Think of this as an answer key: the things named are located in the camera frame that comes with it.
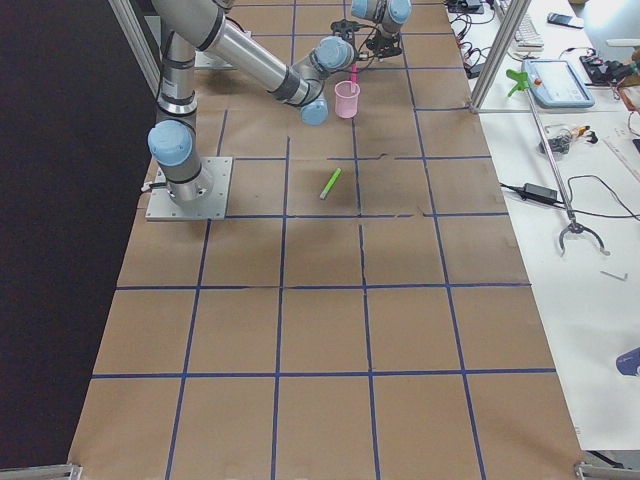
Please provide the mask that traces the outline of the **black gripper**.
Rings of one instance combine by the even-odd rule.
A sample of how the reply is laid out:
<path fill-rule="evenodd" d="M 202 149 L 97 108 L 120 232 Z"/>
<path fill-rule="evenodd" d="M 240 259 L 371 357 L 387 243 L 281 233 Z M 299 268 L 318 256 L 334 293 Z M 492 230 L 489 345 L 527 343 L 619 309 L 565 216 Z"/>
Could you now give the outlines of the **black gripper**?
<path fill-rule="evenodd" d="M 363 24 L 346 18 L 330 24 L 333 39 L 330 43 L 331 65 L 352 65 L 368 59 L 368 55 L 362 53 L 355 44 L 355 33 L 363 27 Z"/>
<path fill-rule="evenodd" d="M 403 53 L 400 38 L 399 33 L 385 36 L 380 31 L 377 31 L 371 38 L 365 41 L 364 45 L 368 49 L 371 58 L 384 59 L 396 57 Z"/>

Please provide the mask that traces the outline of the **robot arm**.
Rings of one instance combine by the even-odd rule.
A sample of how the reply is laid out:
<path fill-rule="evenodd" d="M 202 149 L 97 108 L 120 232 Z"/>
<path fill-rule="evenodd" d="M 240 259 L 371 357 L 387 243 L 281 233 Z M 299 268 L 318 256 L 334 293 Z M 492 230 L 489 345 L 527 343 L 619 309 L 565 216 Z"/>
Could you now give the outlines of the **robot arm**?
<path fill-rule="evenodd" d="M 195 53 L 211 52 L 249 75 L 277 101 L 300 110 L 307 125 L 328 116 L 324 81 L 357 59 L 354 47 L 328 36 L 303 59 L 286 65 L 229 22 L 216 1 L 154 1 L 163 26 L 157 123 L 150 152 L 165 176 L 167 196 L 180 205 L 201 200 L 215 185 L 196 149 Z"/>
<path fill-rule="evenodd" d="M 402 53 L 401 29 L 412 13 L 410 0 L 353 0 L 351 15 L 371 21 L 376 31 L 365 46 L 375 58 L 389 58 Z"/>

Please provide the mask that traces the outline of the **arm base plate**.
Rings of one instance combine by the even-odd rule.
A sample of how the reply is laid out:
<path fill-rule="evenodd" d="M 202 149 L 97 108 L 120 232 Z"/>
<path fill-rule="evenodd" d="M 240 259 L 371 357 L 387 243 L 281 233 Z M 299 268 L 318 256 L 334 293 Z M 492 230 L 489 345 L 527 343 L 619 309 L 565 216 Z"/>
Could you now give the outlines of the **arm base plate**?
<path fill-rule="evenodd" d="M 150 190 L 145 218 L 148 221 L 200 221 L 223 220 L 228 206 L 232 178 L 232 157 L 202 157 L 199 180 L 182 186 L 166 180 L 161 168 L 157 169 L 154 183 L 164 183 Z"/>
<path fill-rule="evenodd" d="M 195 51 L 195 70 L 235 70 L 236 67 L 218 56 L 217 54 L 209 51 Z"/>

